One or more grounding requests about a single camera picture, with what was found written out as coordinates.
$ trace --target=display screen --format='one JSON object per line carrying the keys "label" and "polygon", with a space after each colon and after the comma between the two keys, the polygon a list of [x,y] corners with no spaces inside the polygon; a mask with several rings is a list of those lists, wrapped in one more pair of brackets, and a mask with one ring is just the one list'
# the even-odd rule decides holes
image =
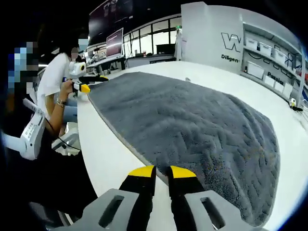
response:
{"label": "display screen", "polygon": [[122,54],[123,28],[107,37],[106,56]]}
{"label": "display screen", "polygon": [[107,0],[90,13],[89,36],[111,34],[133,15],[133,0]]}

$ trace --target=window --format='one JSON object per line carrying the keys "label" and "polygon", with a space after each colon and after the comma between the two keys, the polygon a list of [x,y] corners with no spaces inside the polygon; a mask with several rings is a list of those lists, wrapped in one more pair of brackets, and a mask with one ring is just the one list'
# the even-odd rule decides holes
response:
{"label": "window", "polygon": [[177,40],[177,31],[176,30],[170,31],[170,43],[175,44],[176,40]]}
{"label": "window", "polygon": [[140,53],[140,42],[139,42],[139,30],[134,31],[131,37],[132,44],[131,44],[131,50],[132,50],[132,56],[135,56],[136,54]]}
{"label": "window", "polygon": [[141,44],[141,53],[146,52],[152,53],[152,36],[151,36],[151,26],[146,26],[140,29],[140,44]]}
{"label": "window", "polygon": [[124,36],[124,51],[125,51],[125,57],[128,58],[130,55],[130,41],[129,41],[129,34]]}
{"label": "window", "polygon": [[154,53],[157,54],[157,45],[169,44],[169,33],[161,32],[153,34]]}
{"label": "window", "polygon": [[182,25],[182,18],[172,18],[170,19],[170,28],[175,28],[176,26]]}
{"label": "window", "polygon": [[153,32],[168,29],[168,20],[153,24]]}
{"label": "window", "polygon": [[126,56],[125,48],[124,48],[124,43],[122,43],[122,54],[125,54],[125,56]]}

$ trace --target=desk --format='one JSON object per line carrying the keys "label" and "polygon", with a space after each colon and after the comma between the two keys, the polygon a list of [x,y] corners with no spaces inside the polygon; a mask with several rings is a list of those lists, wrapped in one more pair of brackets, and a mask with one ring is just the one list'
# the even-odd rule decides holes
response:
{"label": "desk", "polygon": [[[274,126],[281,155],[281,170],[272,214],[264,228],[277,230],[299,202],[308,181],[308,134],[297,114],[275,93],[265,87],[214,67],[189,62],[166,62],[138,66],[109,75],[147,72],[192,83],[234,95],[266,115]],[[92,185],[98,196],[119,188],[127,174],[141,163],[102,121],[86,95],[78,97],[78,130],[81,149]],[[148,231],[176,230],[167,186],[156,178],[153,211]]]}
{"label": "desk", "polygon": [[125,57],[120,57],[120,58],[110,58],[110,59],[103,59],[103,60],[100,60],[98,62],[95,62],[91,65],[88,65],[87,68],[97,68],[99,69],[99,71],[97,71],[98,73],[102,74],[104,70],[106,69],[102,69],[102,65],[103,66],[108,66],[110,63],[116,63],[116,62],[120,62],[121,63],[121,69],[124,70],[125,69]]}
{"label": "desk", "polygon": [[127,63],[128,67],[137,67],[141,65],[147,65],[147,64],[153,64],[153,63],[159,63],[159,62],[169,62],[169,61],[175,61],[176,58],[174,58],[173,54],[155,54],[152,56],[147,57],[133,57],[128,58]]}

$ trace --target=gray textured towel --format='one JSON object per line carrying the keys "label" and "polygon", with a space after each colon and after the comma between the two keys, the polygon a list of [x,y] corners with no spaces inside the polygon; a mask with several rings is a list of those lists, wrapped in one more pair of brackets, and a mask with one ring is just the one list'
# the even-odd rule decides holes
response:
{"label": "gray textured towel", "polygon": [[142,72],[93,86],[89,98],[145,164],[161,172],[187,168],[249,224],[267,220],[280,156],[272,124],[260,112],[234,96]]}

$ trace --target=monitor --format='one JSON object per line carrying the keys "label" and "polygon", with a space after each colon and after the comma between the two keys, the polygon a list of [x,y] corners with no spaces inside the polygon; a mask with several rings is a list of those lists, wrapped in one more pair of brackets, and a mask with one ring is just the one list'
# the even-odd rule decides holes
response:
{"label": "monitor", "polygon": [[121,55],[123,45],[123,28],[109,35],[106,40],[106,56]]}

